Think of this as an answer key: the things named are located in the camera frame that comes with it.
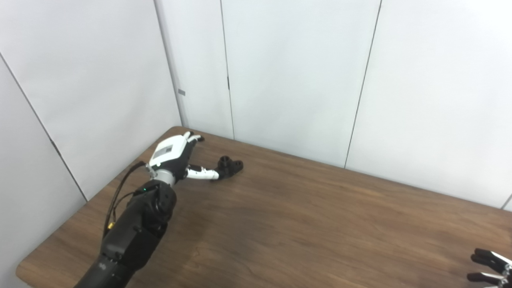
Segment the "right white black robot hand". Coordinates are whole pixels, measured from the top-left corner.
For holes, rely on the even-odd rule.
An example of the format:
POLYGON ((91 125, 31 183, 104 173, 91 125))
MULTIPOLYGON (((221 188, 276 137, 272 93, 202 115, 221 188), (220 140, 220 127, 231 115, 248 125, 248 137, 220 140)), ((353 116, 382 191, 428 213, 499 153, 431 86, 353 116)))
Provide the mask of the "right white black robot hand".
POLYGON ((510 288, 512 286, 512 261, 491 250, 476 248, 471 255, 471 260, 476 264, 491 268, 496 274, 468 273, 470 282, 484 282, 491 288, 510 288))

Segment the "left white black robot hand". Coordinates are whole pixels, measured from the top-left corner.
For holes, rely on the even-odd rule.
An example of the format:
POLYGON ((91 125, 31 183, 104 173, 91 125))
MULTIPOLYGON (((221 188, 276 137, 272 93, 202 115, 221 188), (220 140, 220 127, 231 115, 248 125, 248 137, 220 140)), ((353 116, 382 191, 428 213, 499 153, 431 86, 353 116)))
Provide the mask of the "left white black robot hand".
POLYGON ((190 157, 198 142, 204 137, 188 131, 161 141, 149 160, 149 166, 155 171, 155 179, 171 186, 178 181, 191 179, 218 180, 216 170, 190 164, 190 157))

